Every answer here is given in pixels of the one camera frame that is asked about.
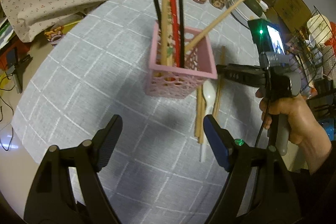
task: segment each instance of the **blue gripper pad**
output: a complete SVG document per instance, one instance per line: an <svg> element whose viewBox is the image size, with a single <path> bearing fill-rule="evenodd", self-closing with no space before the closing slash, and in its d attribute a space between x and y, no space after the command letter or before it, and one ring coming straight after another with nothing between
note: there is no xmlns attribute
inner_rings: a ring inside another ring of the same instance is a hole
<svg viewBox="0 0 336 224"><path fill-rule="evenodd" d="M203 128L219 166L230 172L234 164L234 139L229 131L219 126L212 115L204 117Z"/></svg>

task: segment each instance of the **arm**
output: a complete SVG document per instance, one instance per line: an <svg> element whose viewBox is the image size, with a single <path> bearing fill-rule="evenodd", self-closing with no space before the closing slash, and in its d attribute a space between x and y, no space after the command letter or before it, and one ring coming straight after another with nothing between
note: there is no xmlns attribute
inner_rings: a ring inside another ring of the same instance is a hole
<svg viewBox="0 0 336 224"><path fill-rule="evenodd" d="M266 101L261 100L259 106L263 111L263 118ZM304 98L298 95L295 98L279 99L270 105L269 113L288 115L288 122L291 126L289 140L302 149L310 173L315 173L330 155L332 146L326 132L316 121ZM266 129L270 127L271 122L271 116L267 116Z"/></svg>

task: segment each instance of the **white plastic spoon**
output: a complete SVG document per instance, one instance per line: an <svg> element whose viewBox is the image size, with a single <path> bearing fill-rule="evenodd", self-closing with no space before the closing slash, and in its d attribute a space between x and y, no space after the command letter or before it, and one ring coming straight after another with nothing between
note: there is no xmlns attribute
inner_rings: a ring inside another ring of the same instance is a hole
<svg viewBox="0 0 336 224"><path fill-rule="evenodd" d="M204 99L206 101L205 115L208 115L208 114L210 114L211 107L213 107L213 105L215 103L216 90L215 90L214 86L212 85L212 83L209 80L206 80L203 83L202 91L203 91ZM204 134L204 140L203 140L203 143L201 144L201 154L199 156L199 161L200 162L205 162L205 152L206 152L206 148L207 148L207 142L208 142L207 137Z"/></svg>

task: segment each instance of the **screw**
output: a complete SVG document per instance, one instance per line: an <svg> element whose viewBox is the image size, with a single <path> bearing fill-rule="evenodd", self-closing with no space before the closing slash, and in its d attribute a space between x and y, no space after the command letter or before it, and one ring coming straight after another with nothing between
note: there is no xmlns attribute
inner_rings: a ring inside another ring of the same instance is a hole
<svg viewBox="0 0 336 224"><path fill-rule="evenodd" d="M92 144L92 141L91 140L85 140L84 142L82 142L82 145L85 146L85 147L88 147Z"/></svg>
<svg viewBox="0 0 336 224"><path fill-rule="evenodd" d="M55 152L57 150L57 145L52 145L49 147L49 152Z"/></svg>
<svg viewBox="0 0 336 224"><path fill-rule="evenodd" d="M275 148L275 146L273 146L273 145L270 145L269 147L268 147L268 149L271 151L271 152L275 152L277 149Z"/></svg>

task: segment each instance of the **red chopstick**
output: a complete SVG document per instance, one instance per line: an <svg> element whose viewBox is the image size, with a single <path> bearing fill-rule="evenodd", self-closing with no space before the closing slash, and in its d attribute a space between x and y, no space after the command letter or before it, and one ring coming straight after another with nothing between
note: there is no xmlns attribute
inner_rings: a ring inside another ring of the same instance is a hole
<svg viewBox="0 0 336 224"><path fill-rule="evenodd" d="M177 23L177 9L176 0L170 0L171 17L173 21L173 37L175 40L175 62L176 66L180 67L180 38L179 38L179 25Z"/></svg>

